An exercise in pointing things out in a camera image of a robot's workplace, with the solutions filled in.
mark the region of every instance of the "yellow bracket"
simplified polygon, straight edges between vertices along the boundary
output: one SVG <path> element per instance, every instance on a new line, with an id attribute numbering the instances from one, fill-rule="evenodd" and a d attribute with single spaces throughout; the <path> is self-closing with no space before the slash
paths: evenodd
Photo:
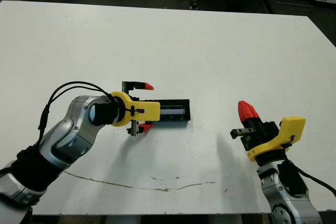
<path id="1" fill-rule="evenodd" d="M 134 116 L 131 116 L 130 111 L 125 111 L 124 118 L 113 124 L 113 126 L 124 126 L 131 120 L 137 121 L 159 121 L 160 120 L 160 103 L 159 102 L 144 102 L 132 101 L 130 96 L 121 91 L 111 93 L 113 97 L 119 97 L 125 104 L 125 108 L 130 110 L 134 106 L 135 110 L 144 110 L 144 113 L 135 111 Z"/>
<path id="2" fill-rule="evenodd" d="M 303 132 L 305 118 L 300 116 L 287 116 L 282 119 L 279 134 L 271 141 L 260 144 L 252 148 L 247 156 L 251 161 L 255 161 L 255 157 L 269 151 L 282 149 L 282 144 L 291 142 L 292 144 L 299 141 Z"/>

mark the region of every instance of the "white tabletop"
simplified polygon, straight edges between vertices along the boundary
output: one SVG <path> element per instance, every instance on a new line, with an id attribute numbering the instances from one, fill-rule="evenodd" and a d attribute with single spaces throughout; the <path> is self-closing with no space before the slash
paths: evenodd
<path id="1" fill-rule="evenodd" d="M 251 103 L 264 121 L 307 118 L 288 156 L 336 186 L 335 67 L 335 47 L 307 17 L 3 1 L 0 164 L 37 140 L 40 113 L 59 85 L 82 80 L 115 91 L 122 81 L 146 81 L 155 90 L 133 94 L 190 99 L 192 120 L 138 138 L 104 127 L 34 213 L 269 212 L 257 164 L 229 134 L 242 126 L 237 102 Z M 62 96 L 47 128 L 83 94 L 97 93 Z M 336 209 L 329 191 L 305 181 L 318 210 Z"/>

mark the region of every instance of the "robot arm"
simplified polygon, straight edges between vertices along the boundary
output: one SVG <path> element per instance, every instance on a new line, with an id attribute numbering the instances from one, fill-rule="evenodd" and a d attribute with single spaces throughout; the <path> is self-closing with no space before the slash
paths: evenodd
<path id="1" fill-rule="evenodd" d="M 66 116 L 46 134 L 50 104 L 64 92 L 61 88 L 70 84 L 91 85 L 105 96 L 80 96 L 75 98 Z M 78 158 L 85 155 L 106 124 L 123 126 L 132 122 L 129 134 L 137 136 L 152 126 L 153 121 L 179 122 L 190 120 L 189 100 L 148 100 L 128 95 L 129 90 L 154 88 L 144 82 L 123 82 L 123 92 L 108 94 L 98 86 L 87 82 L 68 82 L 54 91 L 43 110 L 40 121 L 40 138 L 34 146 L 17 154 L 17 160 L 0 170 L 0 222 L 25 223 L 32 214 L 31 206 L 37 204 L 47 187 Z"/>
<path id="2" fill-rule="evenodd" d="M 0 216 L 3 223 L 20 223 L 47 187 L 89 151 L 97 133 L 119 120 L 118 100 L 107 97 L 75 98 L 66 116 L 36 146 L 21 151 L 0 177 Z"/>
<path id="3" fill-rule="evenodd" d="M 335 189 L 301 171 L 286 156 L 286 150 L 300 140 L 306 120 L 299 116 L 285 117 L 279 130 L 275 122 L 262 122 L 247 102 L 239 102 L 238 112 L 244 128 L 233 129 L 230 134 L 233 139 L 241 136 L 247 156 L 259 165 L 257 173 L 274 224 L 322 224 L 300 174 L 336 196 Z"/>

